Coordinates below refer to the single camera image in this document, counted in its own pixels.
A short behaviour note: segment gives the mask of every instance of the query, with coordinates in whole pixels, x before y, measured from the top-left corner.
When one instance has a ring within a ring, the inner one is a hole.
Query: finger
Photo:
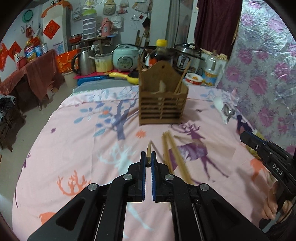
[[[276,182],[272,185],[272,192],[273,192],[273,194],[276,194],[278,188],[279,188],[279,182],[276,181]]]
[[[264,212],[265,212],[266,216],[271,220],[275,220],[276,216],[270,210],[267,198],[264,200],[263,208],[264,208]]]
[[[283,222],[283,221],[285,221],[288,218],[288,216],[290,215],[290,213],[292,211],[292,209],[291,209],[292,208],[292,205],[293,204],[290,201],[285,201],[284,202],[284,205],[282,207],[284,214],[279,218],[279,220],[277,221],[278,223]]]
[[[267,215],[265,214],[264,208],[262,208],[261,215],[262,215],[262,218],[263,218],[263,219],[267,219],[267,220],[270,219],[270,218],[267,217]]]
[[[268,200],[268,206],[269,206],[270,210],[272,211],[273,214],[276,214],[278,204],[276,201],[276,196],[273,193],[273,189],[269,190],[267,200]]]

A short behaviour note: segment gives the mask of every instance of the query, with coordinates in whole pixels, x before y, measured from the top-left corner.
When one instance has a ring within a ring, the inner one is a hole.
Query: electric kettle
[[[93,59],[89,57],[94,57],[94,52],[87,49],[78,54],[76,54],[72,59],[72,70],[74,73],[79,75],[89,75],[96,71],[96,65]],[[78,58],[78,69],[75,70],[74,64],[75,60]]]

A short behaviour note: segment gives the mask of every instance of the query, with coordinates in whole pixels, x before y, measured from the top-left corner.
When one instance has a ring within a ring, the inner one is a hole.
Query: metal screw
[[[97,184],[95,184],[95,183],[91,183],[91,184],[89,184],[88,185],[88,190],[90,190],[90,191],[94,191],[94,190],[96,190],[97,189]]]
[[[207,184],[202,184],[202,185],[200,185],[200,189],[203,190],[203,191],[207,191],[207,190],[210,189],[210,187]]]
[[[165,179],[166,179],[167,181],[171,181],[171,180],[174,179],[174,176],[173,176],[172,174],[167,174],[167,175],[165,175]]]
[[[130,179],[132,179],[133,178],[133,175],[132,174],[125,174],[124,176],[123,176],[123,179],[124,180],[130,180]]]

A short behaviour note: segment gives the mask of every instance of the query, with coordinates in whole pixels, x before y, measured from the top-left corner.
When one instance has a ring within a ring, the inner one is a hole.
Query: brown tablecloth
[[[9,95],[24,75],[27,75],[29,86],[40,101],[46,96],[50,84],[59,88],[64,81],[56,64],[56,52],[50,50],[7,77],[0,84],[0,93]]]

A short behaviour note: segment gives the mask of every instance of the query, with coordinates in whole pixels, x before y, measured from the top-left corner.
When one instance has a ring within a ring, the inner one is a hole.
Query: blue gripper pad
[[[145,188],[146,188],[146,153],[141,152],[141,161],[140,168],[143,170],[143,179],[142,179],[142,199],[145,200]]]
[[[156,200],[156,181],[155,181],[155,168],[156,168],[156,155],[151,153],[151,178],[152,178],[152,197],[153,201]]]

